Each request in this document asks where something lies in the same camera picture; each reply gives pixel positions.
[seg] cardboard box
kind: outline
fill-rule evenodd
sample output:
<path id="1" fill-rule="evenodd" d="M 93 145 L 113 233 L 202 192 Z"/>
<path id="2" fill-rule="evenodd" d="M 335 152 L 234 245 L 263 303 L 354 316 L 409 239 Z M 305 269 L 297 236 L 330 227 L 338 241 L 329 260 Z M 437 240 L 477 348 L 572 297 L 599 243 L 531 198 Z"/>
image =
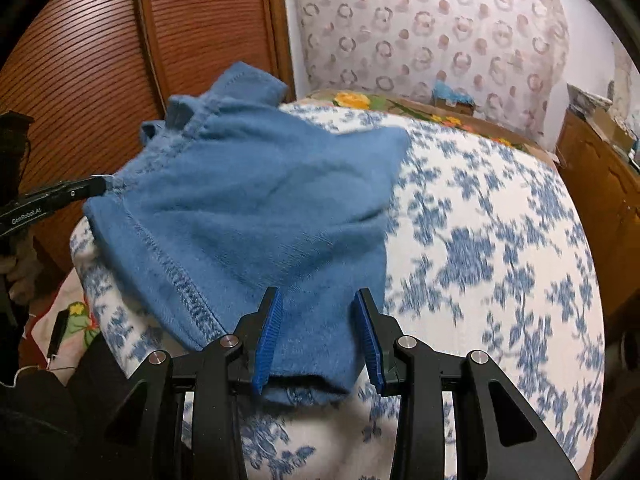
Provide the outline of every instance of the cardboard box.
<path id="1" fill-rule="evenodd" d="M 466 103 L 459 103 L 457 101 L 447 101 L 445 99 L 436 99 L 435 106 L 442 108 L 455 114 L 463 114 L 473 116 L 475 107 Z"/>
<path id="2" fill-rule="evenodd" d="M 631 137 L 623 130 L 611 116 L 602 108 L 596 108 L 591 116 L 594 124 L 599 127 L 600 131 L 607 137 L 607 140 L 611 144 L 615 144 L 621 148 L 625 153 L 634 145 L 634 138 Z"/>

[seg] blue gripper pad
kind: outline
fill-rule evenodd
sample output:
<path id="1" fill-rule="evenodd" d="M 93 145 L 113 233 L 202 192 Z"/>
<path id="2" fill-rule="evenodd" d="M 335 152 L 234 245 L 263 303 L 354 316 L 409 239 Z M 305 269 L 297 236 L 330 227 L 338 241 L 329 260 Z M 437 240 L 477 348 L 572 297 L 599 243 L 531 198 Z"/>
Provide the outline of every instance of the blue gripper pad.
<path id="1" fill-rule="evenodd" d="M 385 385 L 385 377 L 382 370 L 382 350 L 380 349 L 380 343 L 373 330 L 373 324 L 367 306 L 359 291 L 356 292 L 353 303 L 356 328 L 358 330 L 358 337 L 360 338 L 360 345 L 364 351 L 369 381 L 375 386 L 376 391 L 381 393 Z"/>
<path id="2" fill-rule="evenodd" d="M 276 349 L 281 322 L 282 295 L 280 291 L 277 290 L 273 301 L 271 301 L 267 317 L 264 320 L 258 346 L 255 350 L 255 371 L 251 379 L 251 385 L 257 395 L 262 393 L 262 388 L 269 380 L 271 363 L 273 362 L 273 354 Z"/>

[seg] blue cloth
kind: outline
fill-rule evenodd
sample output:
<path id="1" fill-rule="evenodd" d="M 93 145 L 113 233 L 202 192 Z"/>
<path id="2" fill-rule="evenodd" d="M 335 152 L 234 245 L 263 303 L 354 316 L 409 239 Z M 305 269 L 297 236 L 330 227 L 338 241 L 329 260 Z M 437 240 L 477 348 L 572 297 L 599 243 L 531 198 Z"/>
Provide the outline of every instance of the blue cloth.
<path id="1" fill-rule="evenodd" d="M 400 128 L 335 136 L 279 111 L 285 91 L 237 63 L 199 98 L 172 97 L 84 212 L 124 290 L 186 348 L 232 332 L 278 286 L 271 375 L 290 379 L 264 395 L 329 402 L 364 363 L 354 293 L 383 303 L 386 208 L 409 141 Z"/>
<path id="2" fill-rule="evenodd" d="M 438 80 L 433 87 L 434 99 L 446 99 L 447 101 L 454 101 L 457 103 L 464 103 L 467 105 L 473 105 L 474 99 L 469 94 L 463 94 L 462 92 L 456 92 L 446 83 Z"/>

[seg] white and blue floral fabric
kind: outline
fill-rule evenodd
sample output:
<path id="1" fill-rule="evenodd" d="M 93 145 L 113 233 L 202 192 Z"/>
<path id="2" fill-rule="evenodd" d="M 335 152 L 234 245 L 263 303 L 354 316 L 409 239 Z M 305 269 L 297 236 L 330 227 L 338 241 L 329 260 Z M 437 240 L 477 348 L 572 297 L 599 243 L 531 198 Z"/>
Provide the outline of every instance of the white and blue floral fabric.
<path id="1" fill-rule="evenodd" d="M 590 250 L 559 175 L 525 153 L 433 123 L 315 105 L 282 110 L 336 134 L 373 125 L 407 130 L 412 145 L 388 216 L 385 313 L 437 351 L 488 352 L 574 466 L 583 466 L 602 400 L 604 330 Z M 123 297 L 86 219 L 71 251 L 127 375 L 155 349 L 183 353 L 133 298 Z M 303 390 L 290 395 L 296 408 L 241 407 L 249 478 L 389 477 L 399 399 L 378 396 L 364 371 L 340 405 L 307 406 Z M 450 396 L 443 402 L 446 476 L 455 478 Z M 191 407 L 188 399 L 187 443 Z"/>

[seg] wooden cabinet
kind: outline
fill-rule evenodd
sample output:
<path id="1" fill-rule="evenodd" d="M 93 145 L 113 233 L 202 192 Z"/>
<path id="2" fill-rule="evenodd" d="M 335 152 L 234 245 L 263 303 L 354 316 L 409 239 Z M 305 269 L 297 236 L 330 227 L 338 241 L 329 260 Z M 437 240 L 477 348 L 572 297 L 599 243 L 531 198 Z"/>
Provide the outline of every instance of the wooden cabinet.
<path id="1" fill-rule="evenodd" d="M 292 86 L 284 5 L 50 0 L 0 66 L 0 112 L 35 119 L 20 191 L 116 171 L 140 150 L 140 123 L 164 116 L 169 95 L 204 92 L 235 61 Z M 64 271 L 81 216 L 75 203 L 34 227 Z"/>
<path id="2" fill-rule="evenodd" d="M 578 211 L 610 316 L 640 288 L 640 176 L 567 112 L 556 153 Z"/>

